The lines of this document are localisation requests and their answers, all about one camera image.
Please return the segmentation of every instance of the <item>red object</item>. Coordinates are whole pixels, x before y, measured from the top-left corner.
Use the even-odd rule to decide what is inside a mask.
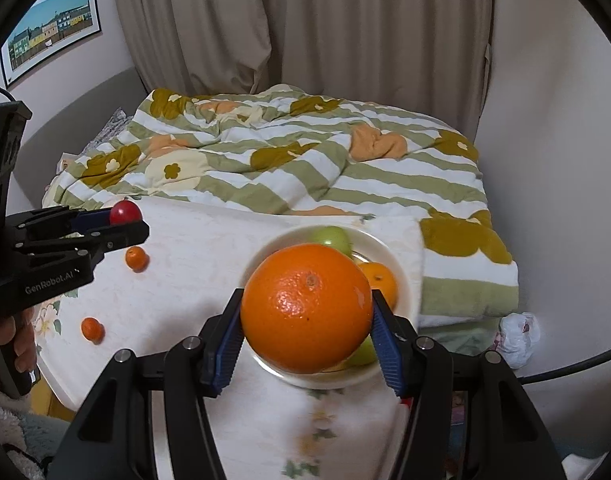
[[[110,209],[110,224],[127,224],[129,222],[138,222],[142,220],[141,209],[138,205],[130,200],[122,200],[117,202]]]
[[[86,317],[81,322],[81,333],[88,341],[98,345],[105,336],[105,328],[93,317]]]
[[[126,251],[126,265],[135,272],[144,270],[149,262],[150,257],[141,247],[134,246]]]

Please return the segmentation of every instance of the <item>wall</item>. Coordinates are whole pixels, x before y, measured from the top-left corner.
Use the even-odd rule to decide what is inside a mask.
[[[102,26],[99,34],[61,51],[10,88],[14,97],[24,101],[33,113],[26,125],[22,142],[27,141],[72,101],[133,65],[119,24],[115,1],[97,0],[97,3]],[[4,86],[1,66],[0,86]],[[30,208],[29,200],[12,178],[8,193],[8,214]]]
[[[476,144],[543,340],[522,374],[611,347],[611,45],[577,0],[497,0]],[[555,438],[611,443],[611,362],[527,386]]]

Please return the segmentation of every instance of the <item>blanket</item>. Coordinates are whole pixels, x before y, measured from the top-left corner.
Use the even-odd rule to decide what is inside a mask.
[[[156,89],[118,136],[55,177],[44,204],[153,195],[269,214],[412,215],[425,242],[421,311],[442,324],[518,304],[517,266],[492,229],[477,160],[456,130],[400,108],[288,85]]]

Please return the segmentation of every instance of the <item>gray headboard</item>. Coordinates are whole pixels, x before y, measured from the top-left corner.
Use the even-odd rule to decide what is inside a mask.
[[[117,108],[132,115],[146,95],[137,71],[131,68],[79,97],[37,130],[21,146],[14,168],[30,203],[41,207],[45,187],[54,178],[63,152],[81,152]]]

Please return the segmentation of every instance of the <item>gray patterned pillow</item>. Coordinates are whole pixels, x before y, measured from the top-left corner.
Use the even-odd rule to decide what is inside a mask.
[[[95,149],[99,144],[103,144],[103,142],[107,142],[113,137],[118,136],[125,129],[125,127],[128,126],[128,123],[131,120],[132,116],[127,117],[122,108],[117,108],[115,113],[112,114],[112,117],[109,118],[108,122],[105,124],[105,126],[103,126],[102,130],[96,137],[94,137],[94,139],[88,142],[83,151],[79,153],[79,156]]]

